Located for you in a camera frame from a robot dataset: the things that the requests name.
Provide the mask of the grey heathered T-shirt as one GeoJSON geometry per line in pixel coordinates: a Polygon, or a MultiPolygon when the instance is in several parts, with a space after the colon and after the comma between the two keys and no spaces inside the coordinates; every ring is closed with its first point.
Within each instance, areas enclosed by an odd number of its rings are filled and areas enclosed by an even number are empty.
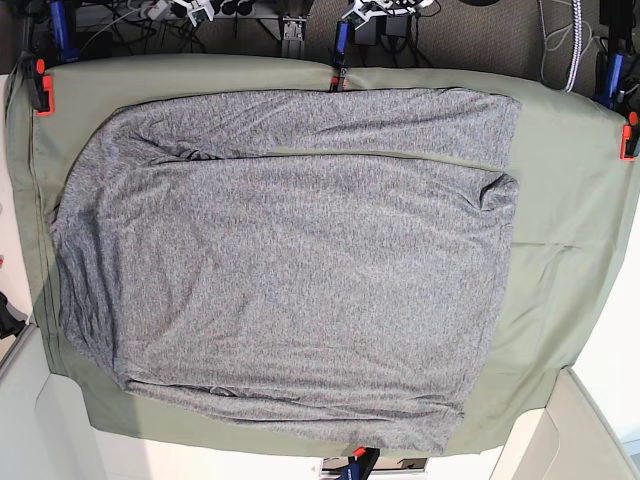
{"type": "Polygon", "coordinates": [[[60,326],[124,391],[439,454],[502,308],[520,111],[463,89],[126,108],[51,223],[60,326]]]}

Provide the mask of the top centre blue clamp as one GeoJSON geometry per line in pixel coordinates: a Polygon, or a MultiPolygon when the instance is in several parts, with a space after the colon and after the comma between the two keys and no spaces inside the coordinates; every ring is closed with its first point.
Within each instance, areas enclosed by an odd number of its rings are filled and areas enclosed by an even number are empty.
{"type": "Polygon", "coordinates": [[[330,82],[330,93],[342,92],[346,85],[347,67],[345,66],[345,49],[348,31],[349,24],[347,21],[340,20],[337,22],[331,62],[334,75],[330,82]]]}

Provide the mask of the black power adapter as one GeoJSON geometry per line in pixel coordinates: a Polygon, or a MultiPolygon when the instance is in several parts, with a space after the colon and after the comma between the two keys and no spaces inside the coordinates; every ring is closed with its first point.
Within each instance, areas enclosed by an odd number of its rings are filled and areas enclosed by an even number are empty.
{"type": "Polygon", "coordinates": [[[380,21],[374,18],[353,32],[352,43],[356,46],[374,47],[379,44],[380,36],[380,21]]]}

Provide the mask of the green table cloth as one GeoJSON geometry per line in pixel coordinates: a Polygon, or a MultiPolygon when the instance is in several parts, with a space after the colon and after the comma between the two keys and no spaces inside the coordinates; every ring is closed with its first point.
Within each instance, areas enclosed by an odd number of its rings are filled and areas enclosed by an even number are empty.
{"type": "MultiPolygon", "coordinates": [[[[122,392],[58,328],[58,271],[47,226],[73,161],[114,111],[225,91],[325,91],[332,75],[325,64],[282,58],[151,55],[54,68],[49,116],[34,113],[23,85],[9,91],[1,115],[35,322],[49,369],[77,383],[93,427],[249,453],[331,457],[347,451],[344,443],[237,427],[122,392]]],[[[483,72],[353,68],[347,85],[466,88],[521,104],[508,166],[520,195],[504,306],[447,453],[494,448],[522,413],[545,406],[559,371],[586,344],[623,263],[639,197],[639,165],[619,156],[624,119],[585,97],[483,72]]]]}

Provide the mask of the white power strip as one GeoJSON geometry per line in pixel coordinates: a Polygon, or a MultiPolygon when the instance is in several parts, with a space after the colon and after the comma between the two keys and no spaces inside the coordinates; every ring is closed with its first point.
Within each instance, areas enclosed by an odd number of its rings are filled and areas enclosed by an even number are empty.
{"type": "Polygon", "coordinates": [[[135,16],[142,20],[164,20],[171,9],[171,2],[166,0],[134,1],[128,0],[126,6],[135,16]]]}

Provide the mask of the left orange black clamp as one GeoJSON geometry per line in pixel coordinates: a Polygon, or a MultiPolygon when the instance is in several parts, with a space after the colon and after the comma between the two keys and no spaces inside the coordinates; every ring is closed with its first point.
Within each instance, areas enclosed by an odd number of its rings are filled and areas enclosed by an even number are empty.
{"type": "Polygon", "coordinates": [[[35,115],[52,115],[55,110],[52,78],[46,73],[45,61],[31,53],[23,52],[20,57],[20,71],[35,115]]]}

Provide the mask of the metal table bracket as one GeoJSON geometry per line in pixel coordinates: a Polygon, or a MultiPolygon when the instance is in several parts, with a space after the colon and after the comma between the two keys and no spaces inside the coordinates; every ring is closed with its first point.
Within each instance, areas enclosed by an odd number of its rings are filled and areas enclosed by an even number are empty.
{"type": "Polygon", "coordinates": [[[306,19],[303,17],[283,17],[281,26],[281,56],[302,60],[305,50],[306,19]]]}

